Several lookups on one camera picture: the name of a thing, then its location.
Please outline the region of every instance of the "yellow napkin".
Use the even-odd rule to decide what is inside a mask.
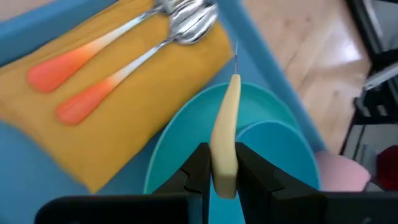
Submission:
[[[166,46],[77,126],[59,123],[55,107],[161,42],[168,35],[168,17],[159,14],[139,24],[52,93],[34,91],[27,84],[26,74],[31,66],[117,28],[152,4],[153,0],[121,0],[0,69],[0,118],[34,138],[90,192],[102,188],[231,59],[226,32],[217,23],[195,45]]]

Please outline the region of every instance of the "blue bowl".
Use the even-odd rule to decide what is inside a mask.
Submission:
[[[309,186],[319,189],[320,178],[315,157],[302,135],[278,121],[260,121],[236,136],[273,165]],[[234,200],[221,199],[210,186],[210,223],[245,223],[239,195]]]
[[[199,143],[209,142],[227,87],[228,84],[225,83],[202,91],[173,117],[151,157],[144,187],[145,194],[151,194],[170,178]],[[247,130],[250,124],[260,121],[278,121],[291,130],[299,129],[288,107],[274,94],[255,85],[243,83],[236,129]],[[220,199],[211,186],[210,222],[244,223],[239,199]]]
[[[315,156],[300,132],[278,121],[260,121],[236,135],[237,142],[309,186],[320,188]]]

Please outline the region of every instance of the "spoon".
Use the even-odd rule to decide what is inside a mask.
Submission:
[[[203,4],[204,0],[156,0],[152,9],[149,9],[147,12],[144,12],[117,29],[81,47],[32,67],[27,74],[28,83],[37,91],[43,93],[54,91],[77,70],[84,66],[87,61],[93,58],[94,55],[134,26],[158,12],[165,12],[170,15],[189,1],[192,1],[193,4],[189,4],[189,7],[185,8],[180,18],[184,16],[187,17],[194,13]]]
[[[184,5],[180,10],[182,12],[187,8],[189,4]],[[201,7],[185,19],[175,17],[183,13],[173,14],[170,19],[170,34],[165,40],[102,82],[59,105],[56,114],[60,122],[76,125],[83,121],[131,72],[172,41],[180,44],[194,44],[199,41],[216,22],[217,8],[216,4]]]

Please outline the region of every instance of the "silver spoon head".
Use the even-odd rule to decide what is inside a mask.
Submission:
[[[166,14],[171,15],[185,4],[193,1],[202,4],[204,0],[155,0],[155,6],[159,6]]]
[[[185,0],[181,1],[176,10],[170,16],[171,24],[179,24],[186,18],[195,13],[199,8],[203,7],[205,0]]]
[[[182,22],[171,23],[171,36],[180,44],[194,44],[208,33],[217,17],[217,4],[203,6]]]

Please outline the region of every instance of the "pink cup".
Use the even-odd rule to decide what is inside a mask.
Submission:
[[[328,152],[317,152],[322,191],[360,192],[370,181],[370,173],[357,162]]]

